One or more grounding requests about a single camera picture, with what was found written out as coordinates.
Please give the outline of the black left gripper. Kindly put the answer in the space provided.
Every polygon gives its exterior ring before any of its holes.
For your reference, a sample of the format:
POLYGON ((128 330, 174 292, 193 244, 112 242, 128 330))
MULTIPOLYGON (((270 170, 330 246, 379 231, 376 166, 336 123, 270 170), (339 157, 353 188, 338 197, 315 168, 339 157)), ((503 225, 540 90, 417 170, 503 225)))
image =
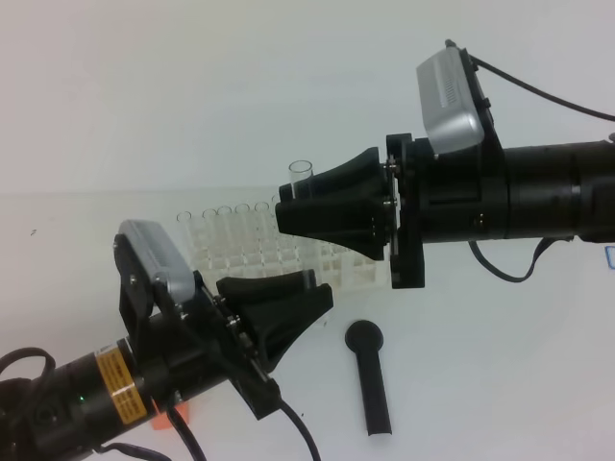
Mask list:
POLYGON ((198 275, 194 281, 192 298, 180 303, 164 283, 153 284, 155 304, 169 327, 161 348, 169 368, 170 396, 190 400, 228 381, 255 417, 281 410, 280 388, 267 373, 332 309, 332 288, 326 283, 317 286, 313 270, 258 279, 225 277, 216 282, 227 305, 238 306, 265 373, 229 325, 229 309, 198 275))

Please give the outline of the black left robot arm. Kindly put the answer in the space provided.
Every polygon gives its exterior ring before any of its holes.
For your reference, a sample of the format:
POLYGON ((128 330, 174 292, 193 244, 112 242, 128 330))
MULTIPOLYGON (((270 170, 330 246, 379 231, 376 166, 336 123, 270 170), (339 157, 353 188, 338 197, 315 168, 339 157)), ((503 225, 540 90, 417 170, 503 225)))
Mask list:
POLYGON ((182 401, 229 382, 257 419, 279 411, 272 372, 333 306, 311 271, 225 278, 221 294, 198 282, 175 302, 161 282, 121 290, 128 336, 35 379, 1 384, 5 460, 82 460, 182 401))

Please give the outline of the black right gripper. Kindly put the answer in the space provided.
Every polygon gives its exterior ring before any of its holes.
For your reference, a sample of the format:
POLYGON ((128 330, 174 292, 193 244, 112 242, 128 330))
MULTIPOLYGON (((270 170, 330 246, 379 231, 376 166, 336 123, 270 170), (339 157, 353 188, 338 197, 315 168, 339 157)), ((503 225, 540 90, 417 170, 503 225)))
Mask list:
POLYGON ((376 261, 384 259, 392 236, 394 289, 425 286, 426 244, 506 237, 508 172, 496 136, 439 156, 426 138, 391 134, 386 149, 392 165, 389 179, 397 182, 399 218, 379 195, 387 191, 387 180, 379 149, 371 147, 338 167, 313 173, 309 198, 293 199, 290 182, 281 185, 279 231, 339 245, 376 261), (333 195, 352 191, 377 194, 333 195))

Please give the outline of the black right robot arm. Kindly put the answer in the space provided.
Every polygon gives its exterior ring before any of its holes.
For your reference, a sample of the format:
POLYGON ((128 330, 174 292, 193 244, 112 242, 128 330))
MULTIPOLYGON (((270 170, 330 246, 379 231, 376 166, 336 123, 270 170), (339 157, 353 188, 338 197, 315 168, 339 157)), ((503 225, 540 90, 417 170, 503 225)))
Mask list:
POLYGON ((283 185, 279 230, 388 259, 394 288, 425 284, 431 243, 535 238, 539 249, 614 239, 608 141, 505 149, 488 140, 438 155, 425 138, 386 139, 309 179, 283 185))

